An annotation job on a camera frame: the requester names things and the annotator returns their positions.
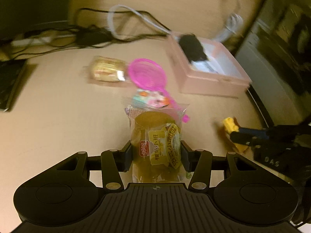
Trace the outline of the brown small cake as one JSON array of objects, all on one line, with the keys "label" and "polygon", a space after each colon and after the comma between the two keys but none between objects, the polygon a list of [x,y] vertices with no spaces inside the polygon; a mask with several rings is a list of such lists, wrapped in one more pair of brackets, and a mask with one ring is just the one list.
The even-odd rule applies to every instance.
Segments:
[{"label": "brown small cake", "polygon": [[179,183],[186,179],[181,162],[181,135],[187,105],[152,108],[128,104],[135,183]]}]

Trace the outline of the pale bread bun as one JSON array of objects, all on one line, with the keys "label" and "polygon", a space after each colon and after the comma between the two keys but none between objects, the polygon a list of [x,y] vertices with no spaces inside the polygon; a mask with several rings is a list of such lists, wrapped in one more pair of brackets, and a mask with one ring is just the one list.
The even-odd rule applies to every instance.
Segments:
[{"label": "pale bread bun", "polygon": [[130,84],[127,62],[103,56],[94,56],[83,67],[83,75],[89,84],[110,87],[127,87]]}]

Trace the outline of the black plush toy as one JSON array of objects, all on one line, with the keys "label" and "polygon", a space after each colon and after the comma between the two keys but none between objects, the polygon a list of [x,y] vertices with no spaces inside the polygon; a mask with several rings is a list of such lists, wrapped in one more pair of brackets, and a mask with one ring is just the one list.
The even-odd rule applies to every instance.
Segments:
[{"label": "black plush toy", "polygon": [[189,63],[208,60],[202,44],[194,34],[181,35],[178,43]]}]

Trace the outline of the orange snack wrapper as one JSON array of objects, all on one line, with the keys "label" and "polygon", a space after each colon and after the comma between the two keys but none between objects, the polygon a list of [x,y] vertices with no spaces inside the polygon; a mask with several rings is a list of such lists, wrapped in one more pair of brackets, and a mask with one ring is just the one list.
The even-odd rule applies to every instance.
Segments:
[{"label": "orange snack wrapper", "polygon": [[125,97],[123,102],[136,108],[160,109],[168,107],[170,100],[159,91],[137,89],[131,97]]}]

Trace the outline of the pink open cardboard box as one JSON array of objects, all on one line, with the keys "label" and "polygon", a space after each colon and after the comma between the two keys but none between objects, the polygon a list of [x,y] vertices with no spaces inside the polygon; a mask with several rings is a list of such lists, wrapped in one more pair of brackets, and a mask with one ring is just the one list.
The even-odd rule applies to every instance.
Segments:
[{"label": "pink open cardboard box", "polygon": [[208,60],[189,63],[178,43],[181,35],[172,33],[166,40],[181,93],[237,98],[248,90],[252,80],[222,43],[197,37]]}]

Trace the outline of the pink plastic toy strainer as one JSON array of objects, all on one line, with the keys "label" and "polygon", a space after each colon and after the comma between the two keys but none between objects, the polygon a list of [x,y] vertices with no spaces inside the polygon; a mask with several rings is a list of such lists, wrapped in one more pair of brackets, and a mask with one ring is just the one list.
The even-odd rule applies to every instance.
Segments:
[{"label": "pink plastic toy strainer", "polygon": [[190,120],[190,117],[185,114],[186,110],[182,108],[166,90],[167,76],[164,69],[159,64],[146,58],[135,59],[128,65],[128,76],[138,89],[159,91],[170,100],[170,105],[168,107],[148,109],[158,111],[171,110],[182,122],[187,123]]}]

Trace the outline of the black power adapter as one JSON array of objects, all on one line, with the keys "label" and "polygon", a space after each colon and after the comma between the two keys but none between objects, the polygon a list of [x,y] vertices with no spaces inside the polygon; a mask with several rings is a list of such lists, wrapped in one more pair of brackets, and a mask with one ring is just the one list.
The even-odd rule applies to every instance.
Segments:
[{"label": "black power adapter", "polygon": [[82,29],[76,34],[76,44],[78,46],[93,46],[113,40],[111,32],[103,28]]}]

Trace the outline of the white power strip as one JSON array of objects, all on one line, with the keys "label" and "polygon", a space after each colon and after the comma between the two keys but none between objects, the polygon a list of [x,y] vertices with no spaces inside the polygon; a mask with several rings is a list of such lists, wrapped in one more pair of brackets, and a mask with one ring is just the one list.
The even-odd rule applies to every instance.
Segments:
[{"label": "white power strip", "polygon": [[51,45],[52,47],[60,47],[62,44],[73,44],[75,42],[74,35],[39,35],[24,38],[18,35],[11,42],[14,48],[21,48],[26,46]]}]

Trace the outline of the black keyboard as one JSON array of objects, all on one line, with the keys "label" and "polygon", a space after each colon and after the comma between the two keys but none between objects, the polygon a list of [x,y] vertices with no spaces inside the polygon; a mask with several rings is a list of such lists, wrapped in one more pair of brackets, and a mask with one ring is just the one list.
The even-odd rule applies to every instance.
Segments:
[{"label": "black keyboard", "polygon": [[1,61],[1,112],[11,111],[37,64],[28,59]]}]

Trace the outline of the black computer monitor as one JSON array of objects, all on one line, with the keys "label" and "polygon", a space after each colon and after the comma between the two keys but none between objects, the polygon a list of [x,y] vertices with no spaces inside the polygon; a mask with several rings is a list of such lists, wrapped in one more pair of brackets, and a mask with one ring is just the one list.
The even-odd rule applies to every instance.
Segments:
[{"label": "black computer monitor", "polygon": [[1,39],[69,24],[70,0],[1,0]]}]

